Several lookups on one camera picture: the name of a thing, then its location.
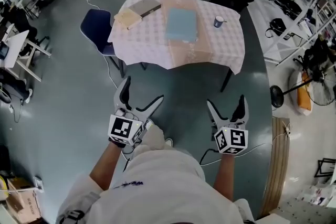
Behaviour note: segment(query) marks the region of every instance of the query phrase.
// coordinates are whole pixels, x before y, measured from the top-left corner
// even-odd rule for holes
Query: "light blue folder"
[[[194,10],[171,8],[166,26],[166,39],[195,42],[197,16]]]

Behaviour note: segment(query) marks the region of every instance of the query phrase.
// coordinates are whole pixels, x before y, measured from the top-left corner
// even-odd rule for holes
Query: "cardboard box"
[[[24,178],[12,178],[8,180],[10,190],[18,190],[33,187]],[[10,213],[21,223],[27,224],[41,217],[37,205],[36,194],[33,190],[10,193],[6,199]]]

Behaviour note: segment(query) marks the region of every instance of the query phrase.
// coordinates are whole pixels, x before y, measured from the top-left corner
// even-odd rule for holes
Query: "white desk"
[[[38,45],[36,45],[35,43],[27,39],[29,30],[19,33],[15,36],[11,36],[13,28],[14,28],[14,24],[12,24],[8,28],[2,40],[9,47],[9,51],[5,59],[3,61],[0,60],[0,67],[5,68],[9,73],[11,73],[17,79],[19,79],[19,75],[11,69],[14,67],[15,63],[17,63],[24,70],[26,70],[31,76],[33,76],[36,80],[41,82],[42,79],[29,69],[29,65],[31,63],[31,60],[33,59],[33,56],[36,50],[39,50],[40,52],[46,54],[49,57],[51,56],[51,53],[47,52],[46,50],[43,50]],[[20,56],[19,53],[25,44],[31,45],[33,49],[29,55]],[[27,60],[26,64],[21,62],[21,60]]]

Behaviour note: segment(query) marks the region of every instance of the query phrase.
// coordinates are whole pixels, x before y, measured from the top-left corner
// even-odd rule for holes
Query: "pen marking on shirt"
[[[140,185],[143,185],[143,182],[142,182],[142,181],[132,181],[132,182],[129,182],[129,183],[125,182],[125,183],[121,184],[120,186],[115,187],[115,188],[113,188],[113,189],[120,188],[120,187],[122,187],[122,188],[126,188],[126,187],[129,186],[129,185],[132,185],[132,186],[140,186]]]

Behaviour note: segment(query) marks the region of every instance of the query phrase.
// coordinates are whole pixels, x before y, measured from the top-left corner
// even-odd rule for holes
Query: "fan base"
[[[284,104],[284,93],[279,86],[273,85],[270,88],[272,106],[280,108]]]

